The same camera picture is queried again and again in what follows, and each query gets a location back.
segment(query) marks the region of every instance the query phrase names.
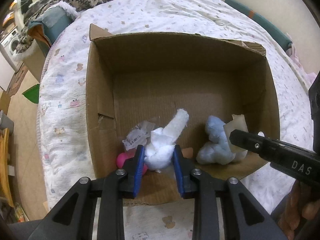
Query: metal screw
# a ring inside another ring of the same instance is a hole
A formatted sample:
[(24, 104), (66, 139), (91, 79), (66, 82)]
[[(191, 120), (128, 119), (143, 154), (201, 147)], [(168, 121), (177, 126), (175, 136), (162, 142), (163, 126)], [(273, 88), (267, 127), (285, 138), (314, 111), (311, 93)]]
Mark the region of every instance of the metal screw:
[(237, 178), (235, 178), (235, 177), (231, 177), (231, 178), (229, 178), (229, 182), (231, 184), (237, 184), (239, 182), (239, 180)]
[(79, 180), (79, 182), (80, 182), (81, 184), (87, 184), (88, 181), (89, 181), (88, 177), (82, 177), (82, 178)]
[(123, 175), (123, 174), (125, 174), (125, 169), (119, 169), (119, 170), (117, 170), (117, 171), (116, 171), (116, 174), (117, 174), (117, 175)]
[(201, 169), (193, 169), (193, 170), (192, 170), (192, 173), (193, 173), (194, 175), (201, 175), (202, 171), (201, 171)]

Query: trash can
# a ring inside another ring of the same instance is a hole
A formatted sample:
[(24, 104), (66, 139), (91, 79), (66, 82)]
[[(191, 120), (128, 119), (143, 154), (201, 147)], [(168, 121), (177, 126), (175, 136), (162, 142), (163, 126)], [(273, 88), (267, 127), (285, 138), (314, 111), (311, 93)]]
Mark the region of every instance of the trash can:
[(10, 120), (9, 117), (5, 115), (5, 113), (0, 111), (0, 130), (4, 130), (5, 128), (9, 129), (9, 134), (13, 133), (13, 121)]

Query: pink object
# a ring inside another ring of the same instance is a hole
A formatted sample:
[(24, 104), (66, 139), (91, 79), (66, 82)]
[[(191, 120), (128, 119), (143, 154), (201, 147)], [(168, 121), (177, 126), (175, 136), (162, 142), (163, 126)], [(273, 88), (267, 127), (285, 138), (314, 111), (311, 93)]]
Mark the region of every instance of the pink object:
[[(134, 157), (134, 154), (136, 152), (136, 149), (130, 149), (127, 152), (124, 153), (120, 153), (116, 159), (116, 165), (119, 169), (121, 169), (123, 167), (123, 164), (125, 162), (126, 159), (130, 159)], [(147, 165), (144, 164), (143, 165), (143, 169), (142, 169), (142, 175), (144, 175), (147, 172)]]

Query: cardboard box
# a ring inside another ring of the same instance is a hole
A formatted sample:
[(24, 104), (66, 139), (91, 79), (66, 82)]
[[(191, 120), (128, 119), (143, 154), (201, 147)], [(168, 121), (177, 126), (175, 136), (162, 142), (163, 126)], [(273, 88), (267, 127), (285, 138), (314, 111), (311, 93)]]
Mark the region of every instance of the cardboard box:
[[(279, 139), (276, 90), (261, 45), (185, 33), (112, 35), (95, 25), (90, 26), (90, 40), (86, 114), (98, 178), (116, 169), (122, 140), (132, 127), (158, 116), (164, 127), (179, 108), (190, 118), (177, 144), (193, 147), (194, 157), (208, 141), (204, 125), (209, 115), (229, 122), (232, 114), (244, 114), (250, 132)], [(264, 164), (249, 153), (240, 163), (197, 166), (220, 179), (241, 179)], [(179, 199), (174, 179), (148, 171), (138, 198), (124, 204)]]
[(10, 100), (8, 94), (0, 88), (0, 111), (3, 110), (5, 114), (8, 113)]

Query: washing machine door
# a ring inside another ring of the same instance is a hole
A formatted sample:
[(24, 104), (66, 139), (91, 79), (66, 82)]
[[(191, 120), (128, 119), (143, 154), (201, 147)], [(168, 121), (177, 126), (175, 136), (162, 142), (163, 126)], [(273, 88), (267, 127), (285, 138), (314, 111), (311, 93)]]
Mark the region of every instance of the washing machine door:
[(10, 46), (9, 46), (9, 51), (11, 53), (11, 55), (14, 54), (16, 48), (17, 48), (17, 45), (19, 43), (19, 39), (18, 37), (14, 37), (11, 41), (10, 41)]

